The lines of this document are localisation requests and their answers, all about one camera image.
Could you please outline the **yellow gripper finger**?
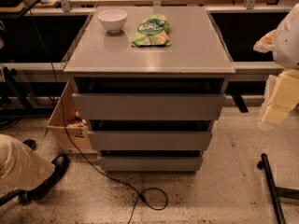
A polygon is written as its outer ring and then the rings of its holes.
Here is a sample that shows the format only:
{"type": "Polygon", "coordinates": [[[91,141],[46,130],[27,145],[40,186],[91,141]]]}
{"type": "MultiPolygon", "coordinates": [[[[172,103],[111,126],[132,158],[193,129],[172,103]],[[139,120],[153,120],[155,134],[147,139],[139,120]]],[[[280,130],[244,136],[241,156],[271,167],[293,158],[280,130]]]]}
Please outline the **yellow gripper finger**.
{"type": "Polygon", "coordinates": [[[253,49],[255,51],[266,53],[274,50],[274,38],[275,38],[276,30],[272,30],[264,35],[260,40],[258,40],[253,49]]]}
{"type": "Polygon", "coordinates": [[[281,106],[262,105],[257,125],[263,131],[274,130],[283,123],[290,113],[290,110],[283,109],[281,106]]]}

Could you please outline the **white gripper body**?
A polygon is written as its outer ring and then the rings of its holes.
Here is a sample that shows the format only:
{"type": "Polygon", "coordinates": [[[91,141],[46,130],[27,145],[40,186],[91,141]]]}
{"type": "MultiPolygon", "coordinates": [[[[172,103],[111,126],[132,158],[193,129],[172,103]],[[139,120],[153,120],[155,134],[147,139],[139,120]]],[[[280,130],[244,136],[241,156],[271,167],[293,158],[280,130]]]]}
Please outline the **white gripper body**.
{"type": "Polygon", "coordinates": [[[265,116],[288,116],[299,104],[299,71],[270,75],[264,92],[265,116]]]}

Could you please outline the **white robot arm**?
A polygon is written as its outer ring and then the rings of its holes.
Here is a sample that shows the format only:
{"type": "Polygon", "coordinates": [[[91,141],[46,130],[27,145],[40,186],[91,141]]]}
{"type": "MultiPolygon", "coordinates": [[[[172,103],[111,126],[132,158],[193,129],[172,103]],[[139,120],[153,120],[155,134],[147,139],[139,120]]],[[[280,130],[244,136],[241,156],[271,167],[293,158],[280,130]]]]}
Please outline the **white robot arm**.
{"type": "Polygon", "coordinates": [[[299,105],[299,4],[275,30],[258,40],[253,49],[261,53],[271,51],[274,62],[284,68],[278,76],[270,76],[266,81],[258,126],[270,131],[299,105]]]}

